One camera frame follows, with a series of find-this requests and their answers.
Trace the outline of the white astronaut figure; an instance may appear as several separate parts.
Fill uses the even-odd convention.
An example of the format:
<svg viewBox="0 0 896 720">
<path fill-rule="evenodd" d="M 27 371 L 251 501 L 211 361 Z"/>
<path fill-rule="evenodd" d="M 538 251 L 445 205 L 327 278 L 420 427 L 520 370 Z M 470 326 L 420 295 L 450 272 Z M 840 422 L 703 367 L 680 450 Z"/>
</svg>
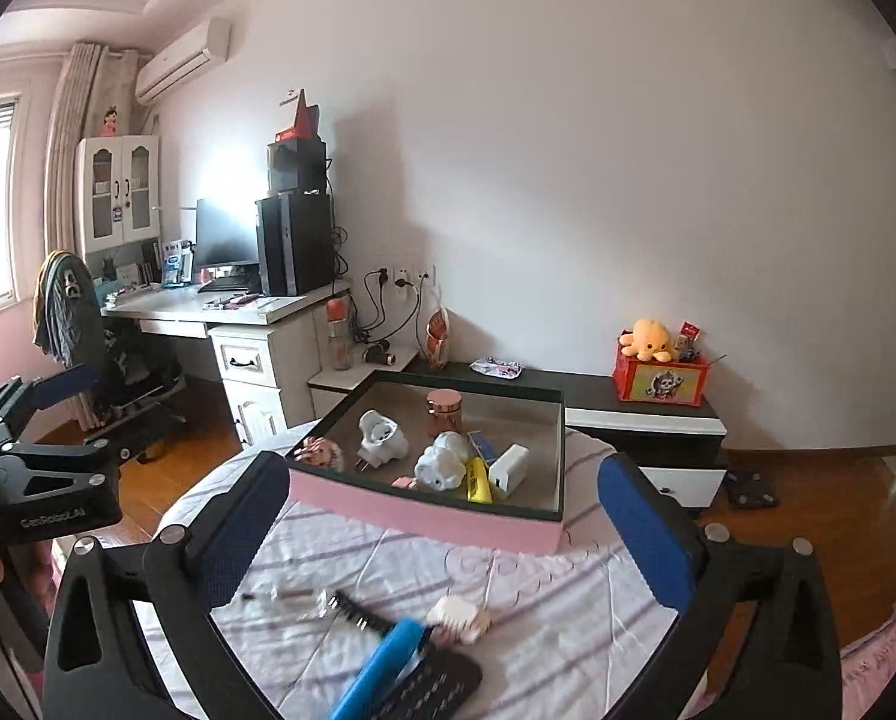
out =
<svg viewBox="0 0 896 720">
<path fill-rule="evenodd" d="M 459 433 L 443 433 L 416 459 L 413 476 L 422 488 L 447 493 L 461 486 L 466 463 L 471 460 L 469 439 Z"/>
</svg>

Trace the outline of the blue gold slim box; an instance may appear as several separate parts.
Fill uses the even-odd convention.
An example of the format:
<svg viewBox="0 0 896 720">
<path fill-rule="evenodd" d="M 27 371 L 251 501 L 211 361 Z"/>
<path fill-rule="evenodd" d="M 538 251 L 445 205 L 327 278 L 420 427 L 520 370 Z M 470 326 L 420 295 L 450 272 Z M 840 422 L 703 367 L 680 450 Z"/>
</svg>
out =
<svg viewBox="0 0 896 720">
<path fill-rule="evenodd" d="M 477 452 L 477 455 L 479 455 L 485 463 L 493 463 L 498 458 L 498 454 L 495 452 L 495 449 L 493 449 L 489 439 L 487 439 L 484 434 L 480 433 L 480 431 L 471 431 L 468 434 L 468 438 L 471 441 L 475 452 Z"/>
</svg>

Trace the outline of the white plug night light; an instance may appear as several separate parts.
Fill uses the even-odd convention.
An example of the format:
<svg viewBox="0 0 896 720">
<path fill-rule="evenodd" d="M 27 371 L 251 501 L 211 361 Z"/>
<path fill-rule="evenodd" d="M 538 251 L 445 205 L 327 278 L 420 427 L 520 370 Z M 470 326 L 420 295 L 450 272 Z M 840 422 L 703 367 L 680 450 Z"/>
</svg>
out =
<svg viewBox="0 0 896 720">
<path fill-rule="evenodd" d="M 409 441 L 394 419 L 368 410 L 358 421 L 361 442 L 356 456 L 355 470 L 360 473 L 377 470 L 389 461 L 404 460 L 409 455 Z"/>
</svg>

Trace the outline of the blue highlighter pen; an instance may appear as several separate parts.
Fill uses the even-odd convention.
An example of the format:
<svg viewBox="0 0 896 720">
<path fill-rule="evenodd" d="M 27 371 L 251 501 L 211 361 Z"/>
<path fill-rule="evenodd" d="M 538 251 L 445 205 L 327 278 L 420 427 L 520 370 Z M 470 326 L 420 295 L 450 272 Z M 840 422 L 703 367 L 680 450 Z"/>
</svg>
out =
<svg viewBox="0 0 896 720">
<path fill-rule="evenodd" d="M 427 642 L 427 628 L 413 619 L 400 619 L 381 635 L 373 655 L 338 699 L 331 720 L 363 720 L 376 709 L 409 665 L 415 652 Z"/>
</svg>

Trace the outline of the black floor scale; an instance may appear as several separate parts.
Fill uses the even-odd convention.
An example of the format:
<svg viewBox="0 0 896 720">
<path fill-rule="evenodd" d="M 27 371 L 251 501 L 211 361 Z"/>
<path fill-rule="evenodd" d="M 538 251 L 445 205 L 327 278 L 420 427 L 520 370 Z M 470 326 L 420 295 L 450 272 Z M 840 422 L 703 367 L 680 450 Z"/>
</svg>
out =
<svg viewBox="0 0 896 720">
<path fill-rule="evenodd" d="M 723 488 L 729 504 L 741 511 L 772 509 L 780 504 L 772 484 L 768 483 L 759 472 L 727 472 L 724 475 Z"/>
</svg>

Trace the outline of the white brick toy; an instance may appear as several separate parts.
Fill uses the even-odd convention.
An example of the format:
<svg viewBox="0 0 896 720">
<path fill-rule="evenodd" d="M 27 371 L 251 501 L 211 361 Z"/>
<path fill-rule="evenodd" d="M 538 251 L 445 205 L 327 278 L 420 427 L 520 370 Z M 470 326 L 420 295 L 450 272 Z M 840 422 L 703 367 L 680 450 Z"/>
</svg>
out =
<svg viewBox="0 0 896 720">
<path fill-rule="evenodd" d="M 492 620 L 484 608 L 466 598 L 445 595 L 425 617 L 431 637 L 441 645 L 472 645 L 489 632 Z"/>
</svg>

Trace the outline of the yellow highlighter pen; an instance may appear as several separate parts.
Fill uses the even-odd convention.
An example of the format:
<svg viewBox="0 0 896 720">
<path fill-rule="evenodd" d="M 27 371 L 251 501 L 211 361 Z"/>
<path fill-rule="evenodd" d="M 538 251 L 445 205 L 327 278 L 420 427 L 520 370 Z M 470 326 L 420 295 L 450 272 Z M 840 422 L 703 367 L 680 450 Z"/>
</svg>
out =
<svg viewBox="0 0 896 720">
<path fill-rule="evenodd" d="M 480 457 L 472 457 L 466 463 L 466 497 L 469 502 L 475 504 L 492 504 L 492 486 L 490 486 L 489 473 L 485 460 Z"/>
</svg>

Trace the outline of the black office chair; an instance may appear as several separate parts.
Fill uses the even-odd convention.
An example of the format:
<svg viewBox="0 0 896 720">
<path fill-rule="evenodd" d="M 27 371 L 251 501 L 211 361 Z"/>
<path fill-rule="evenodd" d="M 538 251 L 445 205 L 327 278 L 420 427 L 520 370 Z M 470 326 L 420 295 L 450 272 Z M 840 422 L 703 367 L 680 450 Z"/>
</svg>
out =
<svg viewBox="0 0 896 720">
<path fill-rule="evenodd" d="M 52 250 L 41 265 L 32 341 L 67 369 L 98 374 L 72 398 L 75 416 L 88 440 L 109 440 L 122 460 L 157 460 L 185 423 L 169 403 L 185 387 L 181 363 L 146 343 L 132 323 L 103 316 L 88 266 L 70 250 Z"/>
</svg>

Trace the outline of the black computer monitor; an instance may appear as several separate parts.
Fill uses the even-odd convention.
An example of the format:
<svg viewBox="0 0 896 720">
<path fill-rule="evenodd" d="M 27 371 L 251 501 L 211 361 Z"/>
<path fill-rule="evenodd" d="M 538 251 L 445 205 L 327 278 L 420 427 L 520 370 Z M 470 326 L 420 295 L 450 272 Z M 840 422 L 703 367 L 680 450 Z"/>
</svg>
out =
<svg viewBox="0 0 896 720">
<path fill-rule="evenodd" d="M 257 211 L 253 202 L 197 202 L 196 265 L 210 271 L 215 280 L 246 281 L 257 275 Z"/>
</svg>

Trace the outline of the black remote control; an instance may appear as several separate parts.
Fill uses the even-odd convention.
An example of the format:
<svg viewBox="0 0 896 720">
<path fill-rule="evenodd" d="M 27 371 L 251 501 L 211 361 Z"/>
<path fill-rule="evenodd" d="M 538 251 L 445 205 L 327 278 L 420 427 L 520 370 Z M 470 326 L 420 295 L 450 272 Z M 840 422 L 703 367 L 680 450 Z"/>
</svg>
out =
<svg viewBox="0 0 896 720">
<path fill-rule="evenodd" d="M 373 710 L 371 720 L 453 718 L 480 683 L 482 668 L 470 656 L 451 649 L 430 650 Z"/>
</svg>

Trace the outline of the orange octopus plush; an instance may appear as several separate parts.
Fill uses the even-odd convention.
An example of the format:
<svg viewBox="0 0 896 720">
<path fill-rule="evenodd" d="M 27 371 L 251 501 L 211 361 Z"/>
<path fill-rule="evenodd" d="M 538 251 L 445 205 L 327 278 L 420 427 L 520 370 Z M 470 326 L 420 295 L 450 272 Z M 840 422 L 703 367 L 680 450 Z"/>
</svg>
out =
<svg viewBox="0 0 896 720">
<path fill-rule="evenodd" d="M 671 333 L 661 322 L 653 319 L 638 319 L 630 332 L 620 335 L 619 346 L 620 355 L 640 362 L 676 360 Z"/>
</svg>

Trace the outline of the black speaker box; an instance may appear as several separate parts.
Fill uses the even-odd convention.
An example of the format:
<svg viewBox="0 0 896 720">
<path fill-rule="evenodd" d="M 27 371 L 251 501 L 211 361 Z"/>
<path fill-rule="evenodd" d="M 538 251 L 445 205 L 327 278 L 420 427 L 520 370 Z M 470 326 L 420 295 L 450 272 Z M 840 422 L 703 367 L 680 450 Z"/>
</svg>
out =
<svg viewBox="0 0 896 720">
<path fill-rule="evenodd" d="M 267 146 L 270 195 L 326 192 L 326 143 L 319 138 L 287 138 Z"/>
</svg>

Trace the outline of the white charger block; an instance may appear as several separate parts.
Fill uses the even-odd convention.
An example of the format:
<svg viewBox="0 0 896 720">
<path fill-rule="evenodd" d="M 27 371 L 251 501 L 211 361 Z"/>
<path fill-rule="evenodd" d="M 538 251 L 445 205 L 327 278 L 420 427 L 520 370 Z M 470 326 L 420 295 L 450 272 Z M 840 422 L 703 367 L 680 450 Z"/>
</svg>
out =
<svg viewBox="0 0 896 720">
<path fill-rule="evenodd" d="M 507 499 L 524 483 L 531 465 L 531 452 L 521 444 L 511 444 L 489 468 L 493 492 Z"/>
</svg>

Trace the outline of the copper lidded jar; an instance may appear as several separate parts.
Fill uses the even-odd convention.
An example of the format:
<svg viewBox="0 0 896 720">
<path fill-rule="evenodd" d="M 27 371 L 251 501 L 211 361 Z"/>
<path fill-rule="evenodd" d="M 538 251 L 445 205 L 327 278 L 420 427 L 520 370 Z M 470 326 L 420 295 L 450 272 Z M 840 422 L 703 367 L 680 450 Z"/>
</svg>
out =
<svg viewBox="0 0 896 720">
<path fill-rule="evenodd" d="M 462 395 L 454 388 L 435 388 L 425 397 L 427 433 L 432 439 L 443 433 L 462 433 Z"/>
</svg>

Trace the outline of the red triangular item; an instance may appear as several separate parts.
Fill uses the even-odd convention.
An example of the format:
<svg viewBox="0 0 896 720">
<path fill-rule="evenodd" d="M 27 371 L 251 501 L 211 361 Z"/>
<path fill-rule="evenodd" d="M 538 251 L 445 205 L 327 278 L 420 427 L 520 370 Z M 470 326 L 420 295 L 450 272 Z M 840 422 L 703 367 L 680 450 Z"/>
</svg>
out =
<svg viewBox="0 0 896 720">
<path fill-rule="evenodd" d="M 319 137 L 319 107 L 306 103 L 306 93 L 303 88 L 292 88 L 283 99 L 280 107 L 290 115 L 288 127 L 275 134 L 276 142 L 285 140 L 316 140 Z"/>
</svg>

